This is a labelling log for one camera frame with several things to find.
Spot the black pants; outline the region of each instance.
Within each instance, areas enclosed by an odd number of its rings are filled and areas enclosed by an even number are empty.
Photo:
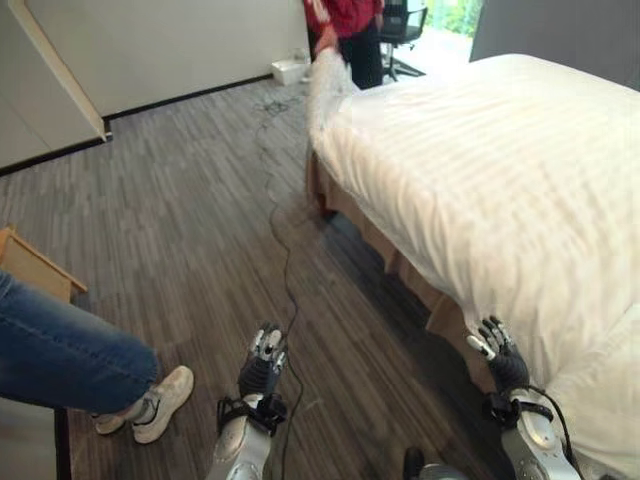
[[[318,36],[310,31],[312,52],[317,41]],[[351,78],[358,88],[365,90],[382,85],[380,35],[373,19],[363,31],[340,39],[340,53],[344,61],[351,65]]]

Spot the blue jeans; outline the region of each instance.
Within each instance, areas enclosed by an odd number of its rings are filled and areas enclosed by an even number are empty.
[[[0,271],[0,396],[115,413],[144,395],[157,370],[137,338]]]

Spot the robot finger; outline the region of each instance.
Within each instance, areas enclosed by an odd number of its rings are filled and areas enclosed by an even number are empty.
[[[489,332],[495,339],[496,344],[498,345],[498,350],[502,351],[505,340],[502,334],[500,333],[500,330],[498,329],[498,327],[496,327],[492,322],[490,322],[486,318],[482,320],[482,324],[486,327],[487,330],[489,330]]]
[[[488,362],[496,358],[496,352],[494,352],[486,342],[483,342],[475,335],[467,336],[467,343],[471,348],[480,352]]]
[[[496,352],[500,350],[500,344],[490,330],[484,327],[480,327],[478,328],[478,332],[480,333],[480,335],[482,335],[485,342],[487,342],[487,345],[490,345],[491,348],[493,348]]]
[[[514,343],[513,339],[511,338],[511,336],[509,335],[509,332],[507,332],[507,329],[505,328],[504,323],[502,323],[500,320],[498,320],[493,315],[491,317],[489,317],[489,320],[491,321],[491,323],[493,323],[496,326],[496,328],[500,332],[500,335],[502,335],[502,338],[504,339],[504,343],[507,346],[507,348],[509,350],[514,350],[515,349],[515,343]]]

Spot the white wall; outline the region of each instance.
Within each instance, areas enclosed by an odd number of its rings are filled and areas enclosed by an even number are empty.
[[[55,51],[45,52],[50,48],[46,38],[33,36],[42,32],[35,22],[29,25],[28,11],[21,11],[20,6],[19,2],[0,2],[0,166],[103,133],[97,113],[86,110],[91,110],[90,103],[81,106],[76,102],[82,92],[77,85],[66,84],[73,77],[63,72]],[[63,79],[63,73],[69,76]]]
[[[307,47],[302,0],[28,0],[101,115],[269,73]]]

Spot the white box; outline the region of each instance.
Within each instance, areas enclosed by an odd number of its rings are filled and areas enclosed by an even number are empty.
[[[309,63],[300,60],[280,60],[271,64],[273,77],[282,85],[298,83],[308,68]]]

